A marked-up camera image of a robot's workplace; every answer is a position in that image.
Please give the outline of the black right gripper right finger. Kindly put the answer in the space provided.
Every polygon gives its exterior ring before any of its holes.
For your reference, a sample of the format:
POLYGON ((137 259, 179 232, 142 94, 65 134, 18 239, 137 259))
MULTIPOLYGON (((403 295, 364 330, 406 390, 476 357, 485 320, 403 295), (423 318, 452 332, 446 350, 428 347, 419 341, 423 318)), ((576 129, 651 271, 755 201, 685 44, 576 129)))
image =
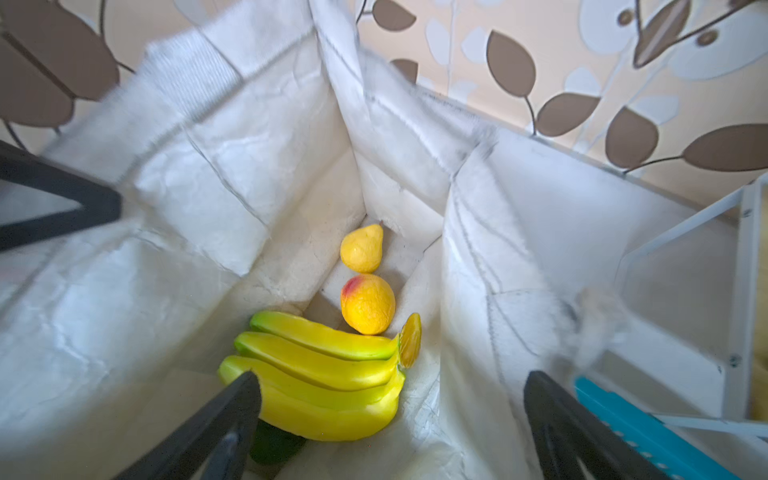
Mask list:
POLYGON ((543 371, 524 386, 524 408, 546 479, 665 479, 543 371))

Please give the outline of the cream Monet print tote bag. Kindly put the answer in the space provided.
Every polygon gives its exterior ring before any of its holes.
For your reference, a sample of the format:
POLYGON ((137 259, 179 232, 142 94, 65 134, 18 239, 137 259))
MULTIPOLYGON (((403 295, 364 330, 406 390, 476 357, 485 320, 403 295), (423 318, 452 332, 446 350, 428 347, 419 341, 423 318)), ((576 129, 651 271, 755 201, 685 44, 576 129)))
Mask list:
POLYGON ((175 356, 238 288, 303 302, 363 205, 365 160, 447 213, 423 228, 458 254, 420 292, 443 300, 447 439, 381 445, 395 470, 535 478, 522 390, 498 352, 530 275, 511 203, 489 178, 494 135, 367 51, 335 1, 241 2, 151 44, 136 74, 54 141, 55 166, 116 188, 115 222, 1 257, 1 475, 103 476, 175 356))

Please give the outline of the yellow lemon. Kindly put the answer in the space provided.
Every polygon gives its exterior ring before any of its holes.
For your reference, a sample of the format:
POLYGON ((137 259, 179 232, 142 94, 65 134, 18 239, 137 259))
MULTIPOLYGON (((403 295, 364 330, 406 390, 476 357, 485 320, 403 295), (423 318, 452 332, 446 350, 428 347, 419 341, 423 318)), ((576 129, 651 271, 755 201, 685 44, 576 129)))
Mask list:
POLYGON ((359 228, 347 234, 340 246, 340 259, 350 270, 374 273, 383 257, 384 230, 379 224, 359 228))

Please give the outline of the green avocado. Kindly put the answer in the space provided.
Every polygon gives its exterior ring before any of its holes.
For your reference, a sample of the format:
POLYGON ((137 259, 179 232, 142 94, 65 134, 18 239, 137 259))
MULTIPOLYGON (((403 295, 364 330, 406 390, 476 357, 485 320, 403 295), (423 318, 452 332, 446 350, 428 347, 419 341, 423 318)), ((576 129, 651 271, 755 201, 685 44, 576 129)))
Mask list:
POLYGON ((305 438, 260 420, 256 426, 250 457, 260 465, 283 464, 295 456, 305 443, 305 438))

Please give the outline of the yellow red mango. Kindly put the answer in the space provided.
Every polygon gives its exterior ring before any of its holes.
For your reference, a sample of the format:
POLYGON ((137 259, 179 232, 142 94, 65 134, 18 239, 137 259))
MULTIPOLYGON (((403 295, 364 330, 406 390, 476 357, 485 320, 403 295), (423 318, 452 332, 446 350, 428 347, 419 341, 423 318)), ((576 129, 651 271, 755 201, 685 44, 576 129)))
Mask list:
POLYGON ((391 286, 374 274, 359 274, 348 280, 340 294, 346 323, 363 335, 385 332, 395 315, 396 300, 391 286))

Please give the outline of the yellow green banana bunch back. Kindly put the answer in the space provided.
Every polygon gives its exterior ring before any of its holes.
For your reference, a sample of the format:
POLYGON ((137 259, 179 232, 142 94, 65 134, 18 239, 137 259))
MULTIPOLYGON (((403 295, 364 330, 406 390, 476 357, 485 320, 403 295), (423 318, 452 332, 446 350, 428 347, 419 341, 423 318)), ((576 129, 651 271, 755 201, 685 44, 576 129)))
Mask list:
POLYGON ((262 396, 259 417, 274 427, 314 441, 356 441, 395 418, 421 335, 417 313, 387 338, 262 311, 252 317, 249 331, 236 337, 236 352, 222 361, 218 375, 230 384, 255 374, 262 396))

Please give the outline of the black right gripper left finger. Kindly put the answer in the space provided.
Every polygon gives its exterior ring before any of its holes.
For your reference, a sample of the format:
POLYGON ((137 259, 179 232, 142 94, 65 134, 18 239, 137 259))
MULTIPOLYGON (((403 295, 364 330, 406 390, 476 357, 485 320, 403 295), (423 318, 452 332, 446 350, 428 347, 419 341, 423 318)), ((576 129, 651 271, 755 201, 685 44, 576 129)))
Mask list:
POLYGON ((262 404, 257 376, 247 371, 154 449, 120 472, 118 479, 239 479, 262 404))

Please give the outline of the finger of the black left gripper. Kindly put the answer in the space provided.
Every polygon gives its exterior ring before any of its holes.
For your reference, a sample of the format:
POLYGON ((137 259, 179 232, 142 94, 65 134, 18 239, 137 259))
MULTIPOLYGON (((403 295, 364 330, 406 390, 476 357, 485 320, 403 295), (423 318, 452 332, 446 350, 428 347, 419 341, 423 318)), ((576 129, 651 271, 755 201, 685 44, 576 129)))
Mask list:
POLYGON ((114 189, 1 143, 1 249, 109 224, 121 218, 114 189))

